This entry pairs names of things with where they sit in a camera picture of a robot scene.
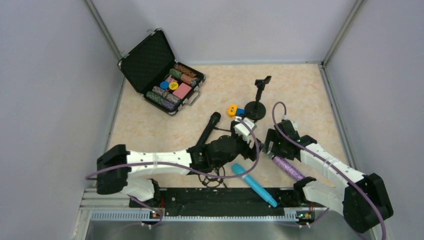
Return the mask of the purple glitter microphone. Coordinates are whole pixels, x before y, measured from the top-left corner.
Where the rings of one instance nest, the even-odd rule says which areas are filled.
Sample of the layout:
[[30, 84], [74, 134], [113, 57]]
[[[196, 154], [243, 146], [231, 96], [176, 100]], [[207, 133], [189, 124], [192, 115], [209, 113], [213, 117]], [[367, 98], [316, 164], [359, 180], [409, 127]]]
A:
[[274, 156], [272, 161], [296, 182], [305, 178], [305, 176], [293, 165], [291, 165], [285, 158]]

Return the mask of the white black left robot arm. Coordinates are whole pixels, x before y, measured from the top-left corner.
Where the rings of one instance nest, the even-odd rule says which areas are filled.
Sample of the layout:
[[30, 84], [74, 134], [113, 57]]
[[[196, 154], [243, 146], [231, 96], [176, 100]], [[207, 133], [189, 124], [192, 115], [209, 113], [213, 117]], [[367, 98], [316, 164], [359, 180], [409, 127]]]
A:
[[211, 175], [237, 156], [256, 161], [263, 148], [260, 140], [223, 135], [208, 144], [172, 152], [137, 152], [118, 144], [96, 160], [96, 192], [123, 193], [144, 202], [159, 197], [152, 175]]

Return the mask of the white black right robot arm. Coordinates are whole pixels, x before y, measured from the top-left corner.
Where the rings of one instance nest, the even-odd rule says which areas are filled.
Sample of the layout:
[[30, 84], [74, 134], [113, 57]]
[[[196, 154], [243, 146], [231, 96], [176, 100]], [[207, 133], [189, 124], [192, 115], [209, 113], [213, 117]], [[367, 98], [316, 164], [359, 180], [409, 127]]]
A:
[[295, 124], [282, 120], [267, 131], [265, 152], [274, 162], [298, 160], [320, 172], [333, 186], [311, 176], [295, 177], [294, 192], [301, 202], [314, 202], [339, 213], [356, 232], [365, 233], [393, 216], [383, 179], [365, 174], [332, 156], [309, 135], [300, 136]]

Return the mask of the black round base stand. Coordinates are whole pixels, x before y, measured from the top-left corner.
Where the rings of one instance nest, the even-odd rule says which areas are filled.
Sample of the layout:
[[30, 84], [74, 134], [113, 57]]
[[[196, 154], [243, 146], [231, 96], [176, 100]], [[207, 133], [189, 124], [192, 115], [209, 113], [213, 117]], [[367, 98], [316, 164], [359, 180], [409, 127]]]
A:
[[264, 79], [256, 79], [255, 86], [257, 87], [257, 92], [255, 96], [255, 101], [247, 103], [244, 107], [244, 116], [251, 119], [252, 121], [258, 121], [265, 117], [266, 107], [263, 103], [260, 102], [262, 93], [265, 89], [265, 86], [270, 83], [272, 79], [271, 75], [268, 75]]

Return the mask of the teal blue microphone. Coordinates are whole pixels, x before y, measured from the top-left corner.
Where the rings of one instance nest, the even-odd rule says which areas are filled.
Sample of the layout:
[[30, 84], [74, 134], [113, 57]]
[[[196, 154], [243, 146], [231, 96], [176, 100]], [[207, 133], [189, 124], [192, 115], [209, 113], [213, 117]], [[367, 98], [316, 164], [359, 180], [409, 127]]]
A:
[[235, 163], [231, 166], [231, 170], [236, 175], [241, 175], [243, 181], [271, 207], [276, 208], [278, 206], [277, 201], [272, 197], [272, 195], [267, 190], [265, 190], [265, 188], [262, 187], [253, 177], [251, 177], [241, 165]]

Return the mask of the blue toy block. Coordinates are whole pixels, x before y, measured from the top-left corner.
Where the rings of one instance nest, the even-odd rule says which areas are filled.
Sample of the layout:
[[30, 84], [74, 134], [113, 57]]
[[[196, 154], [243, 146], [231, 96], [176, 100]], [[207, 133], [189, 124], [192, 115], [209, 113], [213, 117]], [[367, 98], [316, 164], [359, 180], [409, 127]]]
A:
[[237, 109], [236, 109], [236, 112], [235, 112], [235, 115], [236, 115], [236, 116], [238, 116], [238, 117], [240, 117], [240, 116], [242, 116], [244, 113], [245, 113], [245, 110], [244, 110], [244, 109], [242, 109], [242, 108], [237, 108]]

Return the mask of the black orange-tipped microphone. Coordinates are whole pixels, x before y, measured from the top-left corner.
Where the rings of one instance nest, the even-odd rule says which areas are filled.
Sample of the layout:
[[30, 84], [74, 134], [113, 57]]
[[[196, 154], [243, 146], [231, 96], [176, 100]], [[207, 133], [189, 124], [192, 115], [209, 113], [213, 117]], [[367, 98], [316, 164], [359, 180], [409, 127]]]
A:
[[204, 128], [198, 141], [196, 142], [196, 146], [201, 146], [206, 143], [210, 134], [212, 133], [212, 131], [214, 130], [215, 126], [220, 121], [220, 119], [221, 119], [221, 114], [216, 111], [210, 116], [206, 127]]

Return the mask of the yellow toy traffic light block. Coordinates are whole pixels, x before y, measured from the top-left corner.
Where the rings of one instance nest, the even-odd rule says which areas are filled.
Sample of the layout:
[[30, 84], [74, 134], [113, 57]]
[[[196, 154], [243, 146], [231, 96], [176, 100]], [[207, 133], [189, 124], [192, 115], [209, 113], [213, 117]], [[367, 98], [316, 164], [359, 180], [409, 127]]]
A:
[[237, 106], [235, 104], [231, 104], [227, 109], [227, 115], [230, 118], [234, 118], [237, 115]]

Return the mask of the red card deck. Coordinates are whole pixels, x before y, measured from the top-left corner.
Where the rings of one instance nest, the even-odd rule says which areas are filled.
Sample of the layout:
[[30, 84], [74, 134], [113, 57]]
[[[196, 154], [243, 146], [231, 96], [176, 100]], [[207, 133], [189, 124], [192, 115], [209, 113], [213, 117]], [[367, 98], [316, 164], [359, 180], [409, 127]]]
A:
[[188, 93], [192, 90], [192, 87], [187, 85], [186, 83], [181, 83], [176, 90], [172, 92], [174, 96], [183, 100]]

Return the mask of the purple chip stack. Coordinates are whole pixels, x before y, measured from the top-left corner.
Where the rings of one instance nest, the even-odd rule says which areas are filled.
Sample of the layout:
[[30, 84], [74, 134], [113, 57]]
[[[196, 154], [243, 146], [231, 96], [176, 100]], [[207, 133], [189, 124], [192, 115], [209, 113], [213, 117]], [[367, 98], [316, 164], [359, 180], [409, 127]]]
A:
[[152, 92], [152, 91], [148, 91], [146, 93], [146, 98], [151, 100], [152, 102], [156, 103], [157, 105], [163, 107], [164, 109], [166, 109], [169, 112], [174, 112], [176, 110], [176, 106], [174, 103], [166, 100], [165, 98], [159, 96], [158, 94]]

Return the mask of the red tan chip stack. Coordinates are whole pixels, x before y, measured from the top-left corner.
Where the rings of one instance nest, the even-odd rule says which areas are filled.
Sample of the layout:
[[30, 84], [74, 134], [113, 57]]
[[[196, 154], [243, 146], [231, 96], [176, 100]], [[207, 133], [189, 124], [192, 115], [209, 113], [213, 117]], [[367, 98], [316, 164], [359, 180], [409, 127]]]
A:
[[169, 70], [169, 74], [191, 87], [195, 87], [201, 80], [193, 70], [180, 63], [176, 63]]

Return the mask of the yellow big blind button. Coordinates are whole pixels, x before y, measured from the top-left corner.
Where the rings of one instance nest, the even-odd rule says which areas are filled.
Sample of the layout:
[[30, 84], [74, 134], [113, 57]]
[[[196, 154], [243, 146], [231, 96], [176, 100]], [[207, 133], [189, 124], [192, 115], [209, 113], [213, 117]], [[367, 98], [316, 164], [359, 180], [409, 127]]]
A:
[[178, 87], [179, 87], [178, 82], [170, 82], [170, 83], [169, 83], [169, 86], [168, 86], [168, 88], [169, 88], [171, 91], [175, 91]]

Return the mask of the blue tan chip stack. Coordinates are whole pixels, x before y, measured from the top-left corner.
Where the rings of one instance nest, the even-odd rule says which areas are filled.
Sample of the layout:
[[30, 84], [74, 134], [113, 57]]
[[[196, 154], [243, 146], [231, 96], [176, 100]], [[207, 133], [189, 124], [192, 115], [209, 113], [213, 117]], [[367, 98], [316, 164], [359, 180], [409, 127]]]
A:
[[179, 105], [182, 100], [180, 98], [178, 98], [177, 96], [173, 95], [172, 93], [169, 93], [168, 91], [158, 87], [158, 86], [154, 86], [152, 88], [152, 91], [159, 95], [160, 97], [164, 98], [165, 100], [171, 102], [174, 105]]

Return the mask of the black poker chip case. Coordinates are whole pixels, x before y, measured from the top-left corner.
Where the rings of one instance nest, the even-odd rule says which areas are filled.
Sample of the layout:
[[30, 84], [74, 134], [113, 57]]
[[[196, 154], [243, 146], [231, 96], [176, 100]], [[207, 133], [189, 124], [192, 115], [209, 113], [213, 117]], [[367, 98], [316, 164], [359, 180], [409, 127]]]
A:
[[[200, 79], [200, 82], [196, 86], [191, 86], [192, 90], [184, 99], [181, 99], [180, 104], [175, 104], [175, 111], [169, 112], [146, 98], [146, 93], [152, 91], [154, 86], [160, 87], [160, 83], [163, 81], [169, 83], [178, 82], [179, 85], [183, 83], [169, 74], [169, 70], [176, 63], [193, 70]], [[151, 31], [145, 39], [119, 60], [117, 66], [138, 94], [170, 116], [174, 116], [184, 105], [191, 106], [195, 100], [191, 100], [190, 98], [194, 97], [198, 99], [200, 97], [200, 87], [206, 80], [204, 73], [176, 59], [166, 35], [161, 28]]]

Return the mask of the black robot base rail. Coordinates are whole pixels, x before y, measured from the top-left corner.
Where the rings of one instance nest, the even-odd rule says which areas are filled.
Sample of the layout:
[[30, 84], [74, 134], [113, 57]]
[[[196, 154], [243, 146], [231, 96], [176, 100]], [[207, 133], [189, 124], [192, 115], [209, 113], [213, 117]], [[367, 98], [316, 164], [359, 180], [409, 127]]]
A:
[[292, 188], [266, 187], [277, 207], [263, 200], [253, 189], [244, 188], [161, 188], [158, 196], [145, 202], [163, 207], [169, 217], [264, 217], [283, 216], [289, 208], [320, 207], [299, 200]]

